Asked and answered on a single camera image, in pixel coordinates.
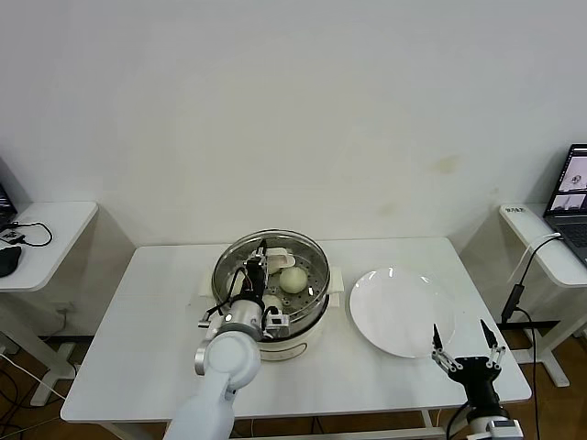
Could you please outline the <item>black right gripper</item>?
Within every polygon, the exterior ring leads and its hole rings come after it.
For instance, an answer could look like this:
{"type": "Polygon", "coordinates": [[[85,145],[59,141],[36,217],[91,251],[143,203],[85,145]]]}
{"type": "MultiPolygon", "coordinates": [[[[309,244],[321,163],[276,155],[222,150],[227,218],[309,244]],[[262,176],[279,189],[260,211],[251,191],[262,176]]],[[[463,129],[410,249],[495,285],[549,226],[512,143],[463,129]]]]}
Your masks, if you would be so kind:
{"type": "Polygon", "coordinates": [[[500,345],[489,326],[481,320],[481,327],[490,349],[489,357],[452,357],[444,350],[442,340],[433,325],[431,358],[449,378],[460,384],[466,394],[469,406],[481,413],[499,413],[502,408],[493,383],[501,374],[501,362],[505,346],[500,345]]]}

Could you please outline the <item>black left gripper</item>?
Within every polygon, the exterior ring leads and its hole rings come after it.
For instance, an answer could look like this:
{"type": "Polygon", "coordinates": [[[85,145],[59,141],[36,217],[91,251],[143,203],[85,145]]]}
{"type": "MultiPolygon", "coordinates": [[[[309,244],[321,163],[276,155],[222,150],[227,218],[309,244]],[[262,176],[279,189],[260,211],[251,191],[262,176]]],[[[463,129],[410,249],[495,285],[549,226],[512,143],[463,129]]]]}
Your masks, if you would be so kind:
{"type": "Polygon", "coordinates": [[[256,303],[262,302],[262,296],[267,287],[266,255],[267,240],[262,238],[245,264],[246,276],[243,281],[242,295],[256,303]]]}

